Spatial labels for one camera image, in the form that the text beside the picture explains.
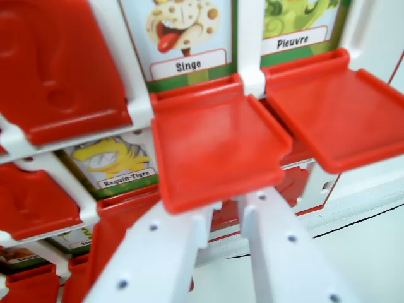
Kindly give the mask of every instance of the name label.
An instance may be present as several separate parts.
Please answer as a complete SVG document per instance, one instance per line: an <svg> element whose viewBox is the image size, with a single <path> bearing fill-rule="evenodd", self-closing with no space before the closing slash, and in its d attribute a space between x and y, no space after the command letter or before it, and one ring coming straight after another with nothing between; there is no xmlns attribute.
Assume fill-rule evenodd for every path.
<svg viewBox="0 0 404 303"><path fill-rule="evenodd" d="M142 179L148 177L149 175L155 175L156 172L153 168L149 167L148 169L138 170L137 172L130 172L128 174L119 175L117 177L105 179L98 182L98 185L101 188L107 188L115 185L119 185L122 183L127 183L131 181L135 181L138 179Z"/></svg>
<svg viewBox="0 0 404 303"><path fill-rule="evenodd" d="M323 42L326 40L327 31L328 27L322 26L264 39L261 44L261 54L268 55Z"/></svg>
<svg viewBox="0 0 404 303"><path fill-rule="evenodd" d="M188 57L153 63L150 66L150 73L153 80L159 80L202 69L214 68L226 63L226 51L224 49L216 49Z"/></svg>
<svg viewBox="0 0 404 303"><path fill-rule="evenodd" d="M16 263L20 263L20 262L24 262L24 261L28 261L28 260L33 260L33 259L38 259L38 258L40 258L40 256L38 256L37 254L33 254L31 256L9 260L8 263L16 264Z"/></svg>

